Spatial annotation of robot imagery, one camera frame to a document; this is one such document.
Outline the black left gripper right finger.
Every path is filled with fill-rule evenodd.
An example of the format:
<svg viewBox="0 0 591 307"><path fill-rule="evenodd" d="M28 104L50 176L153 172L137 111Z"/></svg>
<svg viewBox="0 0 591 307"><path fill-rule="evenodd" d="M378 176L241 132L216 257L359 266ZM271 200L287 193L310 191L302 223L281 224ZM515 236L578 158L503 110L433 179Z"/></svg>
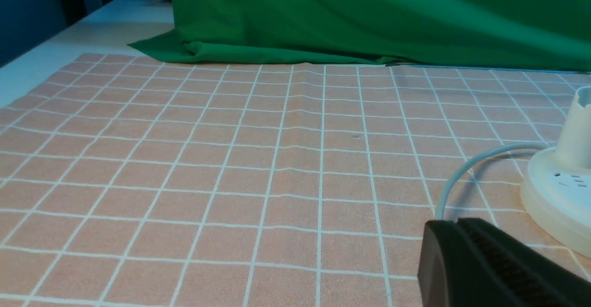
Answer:
<svg viewBox="0 0 591 307"><path fill-rule="evenodd" d="M494 279L520 307L588 307L590 282L480 218L458 219Z"/></svg>

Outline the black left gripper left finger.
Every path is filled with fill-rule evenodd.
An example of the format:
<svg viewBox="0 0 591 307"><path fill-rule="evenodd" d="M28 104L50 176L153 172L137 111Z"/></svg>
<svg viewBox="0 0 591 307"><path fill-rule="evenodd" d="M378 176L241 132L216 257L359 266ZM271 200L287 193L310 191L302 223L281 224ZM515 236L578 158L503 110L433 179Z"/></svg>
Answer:
<svg viewBox="0 0 591 307"><path fill-rule="evenodd" d="M489 263L457 223L425 223L417 273L424 307L507 307Z"/></svg>

